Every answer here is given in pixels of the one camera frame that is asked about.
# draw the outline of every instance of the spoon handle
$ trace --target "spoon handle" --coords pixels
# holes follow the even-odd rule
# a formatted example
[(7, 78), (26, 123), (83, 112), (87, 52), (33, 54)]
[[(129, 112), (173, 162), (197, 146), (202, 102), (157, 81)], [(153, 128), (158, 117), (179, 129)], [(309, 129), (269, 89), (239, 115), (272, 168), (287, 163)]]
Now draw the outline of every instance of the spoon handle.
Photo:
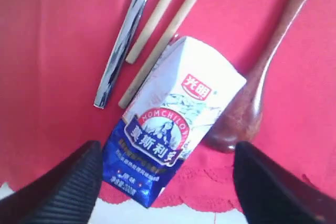
[(232, 152), (238, 142), (251, 141), (258, 133), (268, 67), (306, 1), (288, 1), (265, 50), (247, 75), (247, 83), (208, 132), (206, 139), (211, 147), (222, 152)]

